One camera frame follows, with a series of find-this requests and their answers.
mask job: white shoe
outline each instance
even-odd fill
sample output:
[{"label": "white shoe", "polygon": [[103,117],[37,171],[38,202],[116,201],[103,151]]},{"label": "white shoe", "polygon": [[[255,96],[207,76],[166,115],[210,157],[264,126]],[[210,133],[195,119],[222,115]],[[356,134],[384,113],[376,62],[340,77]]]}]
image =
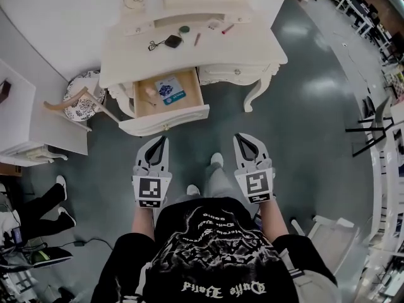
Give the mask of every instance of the white shoe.
[{"label": "white shoe", "polygon": [[187,187],[187,195],[201,195],[201,192],[194,184],[191,184]]},{"label": "white shoe", "polygon": [[74,223],[74,226],[76,226],[76,220],[75,219],[73,219],[73,217],[66,211],[66,209],[65,208],[63,208],[62,206],[59,208],[59,209],[57,209],[57,212],[59,212],[59,215],[61,215],[62,213],[65,213],[65,214],[67,214],[68,215],[68,217],[73,221],[73,223]]},{"label": "white shoe", "polygon": [[56,177],[56,183],[60,184],[64,188],[64,200],[66,201],[68,199],[68,189],[66,186],[66,180],[62,175],[58,175]]},{"label": "white shoe", "polygon": [[224,165],[223,156],[221,153],[214,153],[213,156],[210,158],[210,163],[219,163],[221,167]]}]

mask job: white vanity table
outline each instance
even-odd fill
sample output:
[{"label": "white vanity table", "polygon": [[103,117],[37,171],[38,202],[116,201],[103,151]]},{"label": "white vanity table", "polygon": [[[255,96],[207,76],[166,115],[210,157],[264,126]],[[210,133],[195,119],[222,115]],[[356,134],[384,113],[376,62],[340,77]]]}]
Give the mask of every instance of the white vanity table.
[{"label": "white vanity table", "polygon": [[[251,112],[251,102],[287,63],[274,34],[248,0],[124,0],[123,5],[120,23],[105,40],[100,86],[108,88],[121,110],[133,118],[119,123],[129,134],[148,136],[207,118],[209,105],[203,102],[200,86],[219,81],[257,82],[244,101],[244,110]],[[212,18],[222,20],[219,29],[208,28]],[[222,30],[233,23],[224,35]],[[161,44],[148,50],[151,41],[157,44],[178,35],[184,25],[190,32],[182,34],[183,43],[176,49]],[[173,72],[183,76],[187,96],[170,105],[147,100],[145,89],[153,86],[150,78],[157,81],[156,76]]]}]

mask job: white shirt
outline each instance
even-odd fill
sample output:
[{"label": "white shirt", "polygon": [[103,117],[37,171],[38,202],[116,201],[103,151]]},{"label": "white shirt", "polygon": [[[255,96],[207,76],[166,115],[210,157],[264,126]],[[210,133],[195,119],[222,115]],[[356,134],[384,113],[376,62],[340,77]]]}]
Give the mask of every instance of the white shirt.
[{"label": "white shirt", "polygon": [[4,245],[4,233],[11,236],[11,231],[21,225],[18,212],[0,212],[0,247]]}]

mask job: black t-shirt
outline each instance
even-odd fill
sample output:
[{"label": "black t-shirt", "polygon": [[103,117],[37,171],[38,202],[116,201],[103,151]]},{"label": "black t-shirt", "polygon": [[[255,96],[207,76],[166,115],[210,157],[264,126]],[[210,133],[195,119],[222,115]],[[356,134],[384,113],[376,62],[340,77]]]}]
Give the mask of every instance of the black t-shirt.
[{"label": "black t-shirt", "polygon": [[[279,257],[285,249],[293,270]],[[145,302],[298,302],[294,277],[303,270],[336,283],[308,238],[284,235],[270,244],[237,200],[196,199],[161,212],[155,242],[142,234],[119,238],[92,302],[117,302],[119,295]]]}]

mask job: blue and white package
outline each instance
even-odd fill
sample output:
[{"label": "blue and white package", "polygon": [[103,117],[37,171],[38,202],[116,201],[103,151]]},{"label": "blue and white package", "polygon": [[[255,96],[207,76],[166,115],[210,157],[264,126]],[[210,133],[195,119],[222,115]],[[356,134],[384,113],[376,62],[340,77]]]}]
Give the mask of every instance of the blue and white package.
[{"label": "blue and white package", "polygon": [[169,105],[186,96],[184,89],[175,76],[157,81],[155,85],[165,105]]}]

